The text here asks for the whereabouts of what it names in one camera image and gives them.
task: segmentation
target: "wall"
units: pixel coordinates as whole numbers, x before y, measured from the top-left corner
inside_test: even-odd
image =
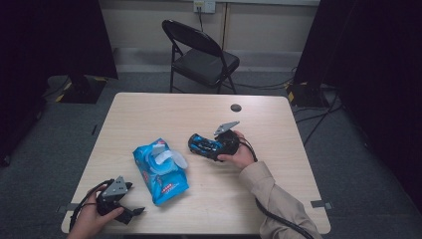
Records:
[[[317,0],[267,0],[271,4],[245,1],[248,3],[217,2],[215,14],[202,14],[204,32],[224,50],[242,57],[241,67],[245,63],[278,67],[284,65],[281,62],[286,59],[290,59],[286,68],[296,66],[317,11]],[[131,54],[136,55],[133,61],[138,63],[142,61],[140,55],[148,56],[145,64],[150,64],[151,56],[156,59],[171,51],[161,28],[164,19],[201,28],[198,15],[193,13],[192,1],[100,0],[100,3],[111,46],[119,54],[123,49],[137,49]],[[277,55],[279,60],[269,60],[268,55]]]

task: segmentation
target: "finger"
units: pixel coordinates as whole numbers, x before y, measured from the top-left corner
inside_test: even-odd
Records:
[[[233,130],[233,132],[238,136],[238,137],[242,137],[242,138],[245,138],[245,136],[241,133],[241,132],[239,132],[239,131],[237,131],[237,130]]]
[[[109,212],[108,214],[102,216],[101,219],[100,219],[102,225],[106,225],[108,222],[112,221],[117,216],[119,216],[121,213],[123,213],[123,211],[124,211],[124,208],[119,207],[119,208],[116,208],[115,210]]]
[[[220,154],[217,156],[218,160],[222,161],[233,161],[233,155],[230,154]]]
[[[91,195],[88,197],[87,203],[95,203],[97,201],[97,192],[104,191],[104,189],[106,189],[106,185],[97,188],[97,190],[95,191],[93,191],[92,189],[88,191],[87,194],[91,193]]]

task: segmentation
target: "chair seat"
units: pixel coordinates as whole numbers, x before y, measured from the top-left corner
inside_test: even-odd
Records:
[[[229,74],[239,67],[239,58],[223,51]],[[220,58],[191,49],[173,62],[172,68],[178,74],[210,88],[218,87],[222,79],[223,64]]]

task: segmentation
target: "gray carpet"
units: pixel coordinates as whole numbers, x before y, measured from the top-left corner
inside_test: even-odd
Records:
[[[267,86],[291,76],[240,72],[234,75],[234,81]],[[60,92],[48,96],[43,116],[11,155],[11,165],[0,168],[0,238],[65,238],[60,228],[64,214],[56,213],[56,209],[72,199],[114,95],[166,93],[168,79],[169,73],[121,73],[119,80],[108,81],[95,105],[55,103]],[[49,79],[51,88],[47,93],[65,80]],[[177,78],[176,84],[188,93],[215,93],[182,78]],[[237,86],[237,90],[240,95],[286,95],[281,89]],[[229,89],[222,91],[231,94]],[[326,96],[332,101],[334,91],[326,92]],[[340,106],[337,99],[334,108]],[[297,120],[323,113],[299,108],[292,111]],[[298,123],[303,140],[318,121]],[[421,215],[388,168],[365,147],[359,126],[343,108],[321,122],[308,140],[306,151],[322,199],[333,205],[327,212],[331,231],[324,238],[422,238]]]

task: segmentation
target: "white wall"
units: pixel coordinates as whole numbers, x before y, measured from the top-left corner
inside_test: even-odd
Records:
[[[113,48],[167,51],[169,42],[161,29],[164,19],[200,29],[190,1],[101,0],[105,25]],[[227,9],[226,32],[224,12]],[[225,3],[215,14],[203,14],[204,31],[226,50],[301,52],[317,6]]]
[[[241,58],[241,71],[290,71],[301,57],[317,0],[217,2],[203,29]],[[200,29],[192,1],[100,0],[118,71],[169,71],[171,44],[161,23],[173,19]]]

